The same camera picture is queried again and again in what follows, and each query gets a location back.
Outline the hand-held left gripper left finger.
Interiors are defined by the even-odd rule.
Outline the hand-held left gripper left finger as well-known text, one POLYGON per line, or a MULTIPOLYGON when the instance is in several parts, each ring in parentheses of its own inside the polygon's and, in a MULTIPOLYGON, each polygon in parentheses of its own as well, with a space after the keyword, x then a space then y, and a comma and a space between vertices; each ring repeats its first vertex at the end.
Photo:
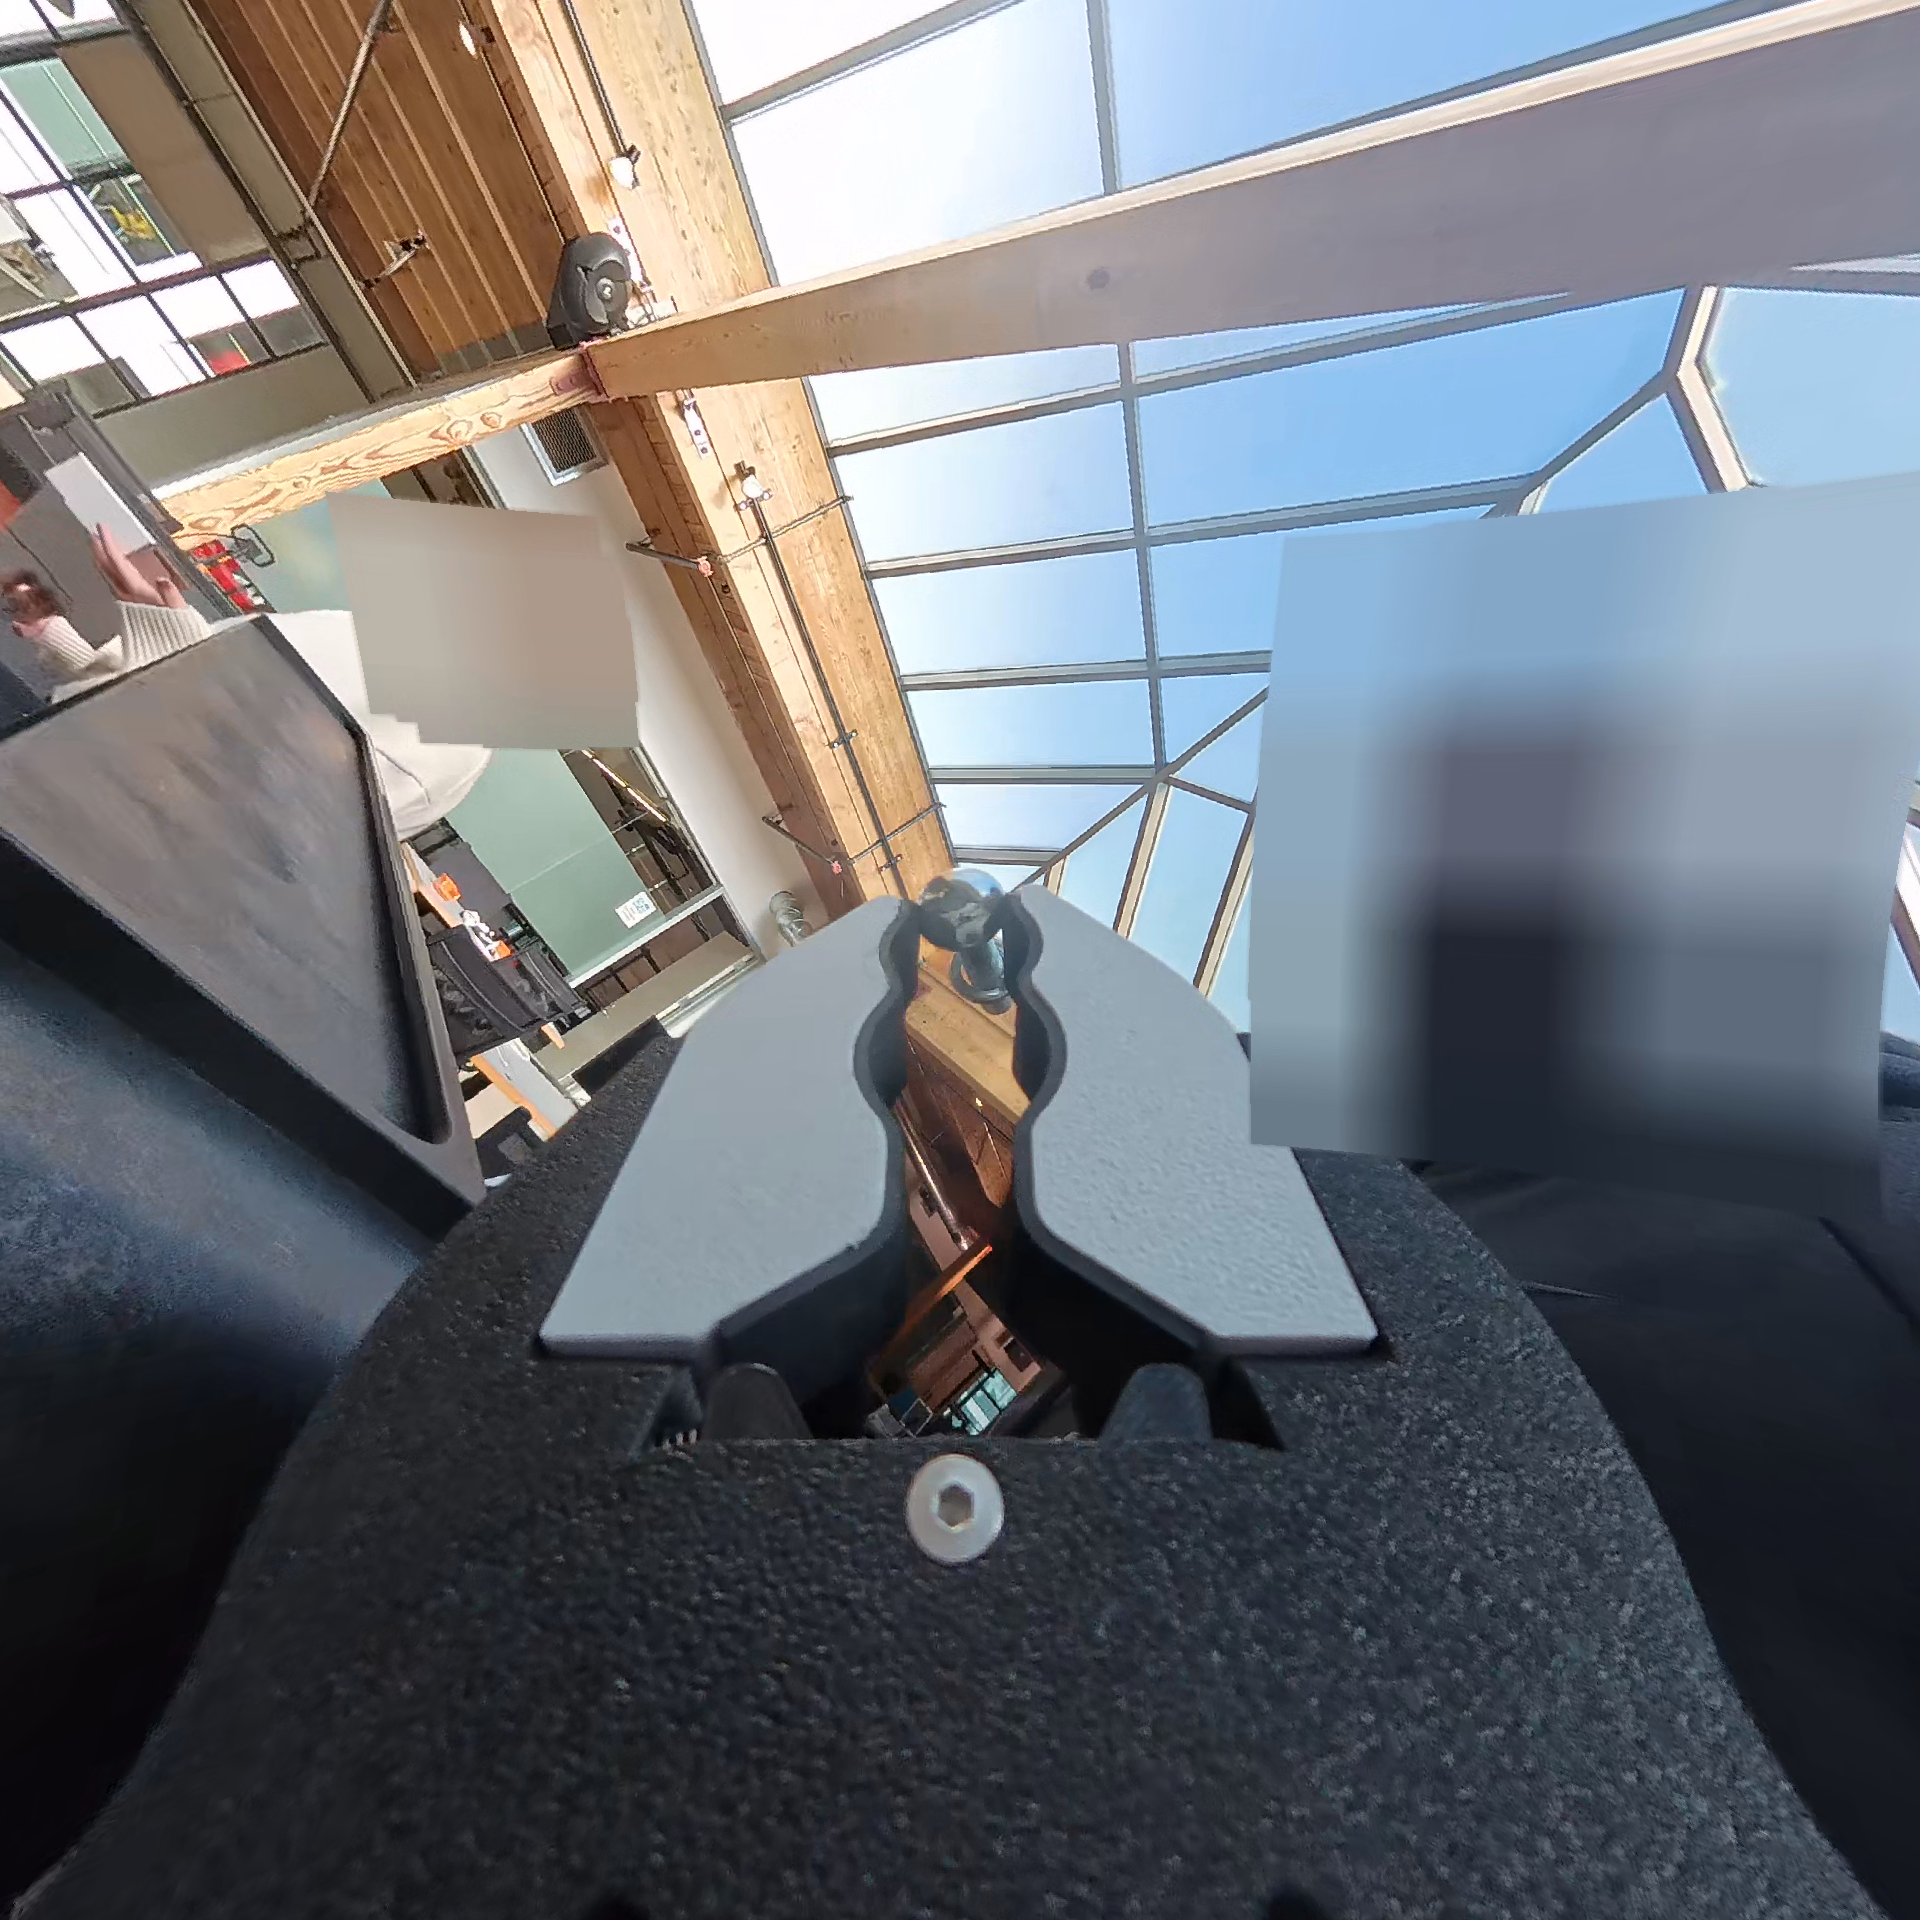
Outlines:
POLYGON ((851 1370, 908 1296, 906 900, 872 900, 698 1019, 571 1263, 554 1357, 851 1370))

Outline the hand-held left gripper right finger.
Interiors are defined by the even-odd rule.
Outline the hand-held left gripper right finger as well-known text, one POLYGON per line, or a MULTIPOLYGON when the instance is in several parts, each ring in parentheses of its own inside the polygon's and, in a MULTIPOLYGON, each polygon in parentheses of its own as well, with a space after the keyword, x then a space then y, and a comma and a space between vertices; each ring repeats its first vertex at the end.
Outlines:
POLYGON ((1044 886, 1004 903, 1025 1107, 1009 1303, 1085 1374, 1358 1357, 1378 1321, 1251 1069, 1185 976, 1044 886))

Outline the silver bolt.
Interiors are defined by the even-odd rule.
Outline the silver bolt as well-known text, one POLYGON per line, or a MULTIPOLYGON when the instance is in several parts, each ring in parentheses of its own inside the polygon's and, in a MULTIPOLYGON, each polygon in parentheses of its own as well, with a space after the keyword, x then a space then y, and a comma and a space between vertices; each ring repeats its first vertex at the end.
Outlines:
POLYGON ((925 881, 915 913, 952 990, 985 1014, 1009 1016, 1036 936, 1019 900, 984 869, 949 869, 925 881))

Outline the black chair seat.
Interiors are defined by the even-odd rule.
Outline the black chair seat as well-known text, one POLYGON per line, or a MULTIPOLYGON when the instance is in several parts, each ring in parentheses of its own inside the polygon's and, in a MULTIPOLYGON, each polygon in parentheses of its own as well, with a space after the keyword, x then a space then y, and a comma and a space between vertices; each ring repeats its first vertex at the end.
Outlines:
POLYGON ((4 1906, 82 1837, 436 1239, 4 949, 4 1906))

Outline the black machine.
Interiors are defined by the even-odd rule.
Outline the black machine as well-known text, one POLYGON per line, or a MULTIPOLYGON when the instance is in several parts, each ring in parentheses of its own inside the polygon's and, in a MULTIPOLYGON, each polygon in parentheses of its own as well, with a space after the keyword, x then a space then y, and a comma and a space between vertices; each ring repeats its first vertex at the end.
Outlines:
POLYGON ((502 1041, 539 1044, 592 1016, 558 953, 522 920, 514 900, 488 903, 432 894, 424 939, 442 1006, 454 1063, 502 1041))

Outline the person's dark clothing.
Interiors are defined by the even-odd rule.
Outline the person's dark clothing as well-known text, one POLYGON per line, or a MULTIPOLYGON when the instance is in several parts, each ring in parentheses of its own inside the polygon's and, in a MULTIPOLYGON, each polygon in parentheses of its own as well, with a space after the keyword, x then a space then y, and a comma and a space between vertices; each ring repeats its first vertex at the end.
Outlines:
POLYGON ((1414 1163, 1619 1427, 1826 1837, 1916 1914, 1916 1044, 1884 1036, 1884 1219, 1414 1163))

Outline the long wooden ceiling beam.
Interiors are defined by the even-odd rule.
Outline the long wooden ceiling beam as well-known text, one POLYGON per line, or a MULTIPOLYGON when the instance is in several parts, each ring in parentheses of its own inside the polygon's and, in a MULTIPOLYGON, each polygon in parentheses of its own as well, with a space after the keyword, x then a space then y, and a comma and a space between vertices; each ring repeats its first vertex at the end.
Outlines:
MULTIPOLYGON (((479 3, 488 64, 569 230, 625 237, 645 317, 771 286, 731 136, 682 3, 479 3), (606 156, 641 150, 636 187, 606 156)), ((794 381, 614 397, 618 473, 766 779, 775 834, 831 913, 915 900, 949 859, 892 647, 809 391, 794 381), (771 496, 745 504, 735 461, 771 496)))

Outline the glass skylight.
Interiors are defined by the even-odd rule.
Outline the glass skylight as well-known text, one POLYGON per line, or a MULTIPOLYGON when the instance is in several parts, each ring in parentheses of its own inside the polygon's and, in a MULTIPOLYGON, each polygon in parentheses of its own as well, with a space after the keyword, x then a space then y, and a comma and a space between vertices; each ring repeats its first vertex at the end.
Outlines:
MULTIPOLYGON (((1762 3, 685 3, 775 281, 1762 3)), ((1036 349, 794 391, 932 801, 1251 1026, 1281 567, 1339 536, 1916 464, 1916 253, 1036 349)))

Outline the pale wooden cross beam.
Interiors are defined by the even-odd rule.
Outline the pale wooden cross beam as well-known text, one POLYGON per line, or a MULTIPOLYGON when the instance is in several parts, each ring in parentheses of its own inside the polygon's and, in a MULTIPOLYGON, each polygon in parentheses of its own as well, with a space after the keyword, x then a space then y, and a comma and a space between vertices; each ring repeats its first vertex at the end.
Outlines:
POLYGON ((1916 250, 1916 4, 1798 3, 589 344, 608 397, 1916 250))

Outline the large grid window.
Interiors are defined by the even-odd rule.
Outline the large grid window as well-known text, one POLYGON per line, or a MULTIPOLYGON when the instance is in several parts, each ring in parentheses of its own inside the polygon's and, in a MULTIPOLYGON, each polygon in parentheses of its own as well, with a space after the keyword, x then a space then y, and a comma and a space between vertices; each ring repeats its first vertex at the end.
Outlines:
POLYGON ((106 7, 4 4, 4 379, 94 417, 304 366, 322 324, 152 53, 106 7))

